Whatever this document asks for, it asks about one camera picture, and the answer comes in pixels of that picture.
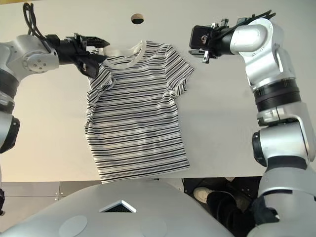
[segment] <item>white cloth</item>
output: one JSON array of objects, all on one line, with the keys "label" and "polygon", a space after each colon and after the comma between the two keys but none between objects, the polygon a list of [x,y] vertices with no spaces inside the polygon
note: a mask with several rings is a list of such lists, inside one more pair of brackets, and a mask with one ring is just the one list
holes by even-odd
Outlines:
[{"label": "white cloth", "polygon": [[175,99],[193,72],[171,45],[109,57],[89,78],[86,138],[102,183],[190,167]]}]

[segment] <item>silver robot arm segment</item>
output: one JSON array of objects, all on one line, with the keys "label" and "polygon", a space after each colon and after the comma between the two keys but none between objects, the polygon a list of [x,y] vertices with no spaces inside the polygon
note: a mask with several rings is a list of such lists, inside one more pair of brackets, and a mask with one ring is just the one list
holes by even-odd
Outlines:
[{"label": "silver robot arm segment", "polygon": [[252,141],[267,170],[253,205],[258,226],[249,237],[316,235],[315,134],[282,41],[282,29],[267,19],[238,27],[231,41],[231,52],[246,64],[258,124],[266,126]]},{"label": "silver robot arm segment", "polygon": [[11,114],[21,80],[59,67],[57,52],[31,35],[0,43],[0,153],[14,146],[19,120]]}]

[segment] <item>black pants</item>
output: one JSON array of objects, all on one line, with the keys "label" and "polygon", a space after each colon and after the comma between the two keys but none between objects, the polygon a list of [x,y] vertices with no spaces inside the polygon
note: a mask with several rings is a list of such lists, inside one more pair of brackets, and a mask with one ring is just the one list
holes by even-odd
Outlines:
[{"label": "black pants", "polygon": [[228,193],[214,191],[207,196],[207,205],[212,216],[235,237],[246,237],[255,227],[250,210],[242,212],[235,199]]}]

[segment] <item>person's leg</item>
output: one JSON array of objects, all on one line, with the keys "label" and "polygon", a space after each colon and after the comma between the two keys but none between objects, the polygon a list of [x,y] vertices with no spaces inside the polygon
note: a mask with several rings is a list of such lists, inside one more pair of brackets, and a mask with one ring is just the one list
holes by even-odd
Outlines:
[{"label": "person's leg", "polygon": [[204,197],[202,202],[206,202],[211,215],[225,226],[235,237],[246,237],[255,227],[254,218],[250,211],[244,213],[237,207],[235,198],[227,192],[212,191],[208,188],[200,187],[195,190],[194,196]]}]

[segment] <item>t-shirt sleeve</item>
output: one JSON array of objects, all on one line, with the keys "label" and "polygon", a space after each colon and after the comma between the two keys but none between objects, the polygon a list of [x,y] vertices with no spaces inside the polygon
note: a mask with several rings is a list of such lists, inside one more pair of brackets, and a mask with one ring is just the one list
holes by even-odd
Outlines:
[{"label": "t-shirt sleeve", "polygon": [[170,45],[166,50],[166,79],[168,86],[178,97],[187,90],[186,83],[194,68],[190,66]]}]

